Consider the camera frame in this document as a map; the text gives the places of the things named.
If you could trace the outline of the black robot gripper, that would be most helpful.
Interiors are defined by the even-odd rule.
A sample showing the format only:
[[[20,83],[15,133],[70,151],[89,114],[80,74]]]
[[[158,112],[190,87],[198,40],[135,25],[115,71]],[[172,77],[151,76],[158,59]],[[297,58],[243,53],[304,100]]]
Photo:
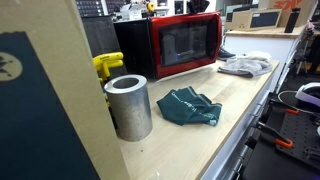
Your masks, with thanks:
[[[208,0],[189,0],[187,2],[187,7],[191,14],[204,12],[209,6],[210,2]]]

